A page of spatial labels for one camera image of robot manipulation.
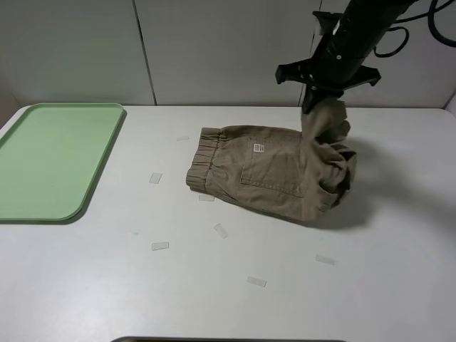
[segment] table surface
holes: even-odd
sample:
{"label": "table surface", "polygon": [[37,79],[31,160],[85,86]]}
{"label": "table surface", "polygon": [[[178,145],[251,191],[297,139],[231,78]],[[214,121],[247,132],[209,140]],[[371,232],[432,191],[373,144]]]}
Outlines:
{"label": "table surface", "polygon": [[[349,109],[346,144],[358,152],[353,191],[305,227],[218,199],[200,202],[185,184],[202,127],[299,129],[298,108],[125,109],[81,219],[0,225],[1,342],[456,341],[451,114]],[[158,185],[149,183],[153,172],[163,174]],[[153,242],[170,248],[153,252]],[[317,254],[336,264],[317,262]]]}

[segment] green tray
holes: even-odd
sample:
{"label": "green tray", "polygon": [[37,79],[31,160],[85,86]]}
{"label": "green tray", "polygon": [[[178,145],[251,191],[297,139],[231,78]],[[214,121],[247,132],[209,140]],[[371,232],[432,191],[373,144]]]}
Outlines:
{"label": "green tray", "polygon": [[90,199],[123,113],[115,103],[26,109],[0,139],[0,223],[76,215]]}

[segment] back pocket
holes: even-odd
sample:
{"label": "back pocket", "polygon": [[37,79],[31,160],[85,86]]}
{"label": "back pocket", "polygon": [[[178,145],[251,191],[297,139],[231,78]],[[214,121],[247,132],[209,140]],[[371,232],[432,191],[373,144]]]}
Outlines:
{"label": "back pocket", "polygon": [[305,161],[300,138],[249,138],[241,183],[303,197]]}

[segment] pants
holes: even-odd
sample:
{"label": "pants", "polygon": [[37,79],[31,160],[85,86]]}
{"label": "pants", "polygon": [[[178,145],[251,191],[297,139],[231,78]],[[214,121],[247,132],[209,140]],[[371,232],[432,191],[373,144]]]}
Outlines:
{"label": "pants", "polygon": [[203,128],[187,173],[190,189],[284,219],[310,221],[350,189],[356,154],[341,144],[345,105],[319,103],[302,132],[260,126]]}

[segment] wall seam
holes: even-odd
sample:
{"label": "wall seam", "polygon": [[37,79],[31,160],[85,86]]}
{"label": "wall seam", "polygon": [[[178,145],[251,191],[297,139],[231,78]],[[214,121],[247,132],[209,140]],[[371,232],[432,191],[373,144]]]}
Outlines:
{"label": "wall seam", "polygon": [[154,85],[152,83],[152,76],[150,74],[149,60],[147,59],[147,52],[145,50],[144,37],[142,35],[143,34],[143,30],[141,29],[140,18],[138,16],[138,9],[136,8],[136,1],[132,0],[132,4],[133,4],[133,10],[135,11],[136,24],[138,25],[138,32],[140,34],[142,54],[144,55],[145,67],[147,69],[147,76],[149,77],[150,90],[152,91],[152,97],[153,97],[153,100],[154,100],[154,104],[157,105],[157,98],[155,97]]}

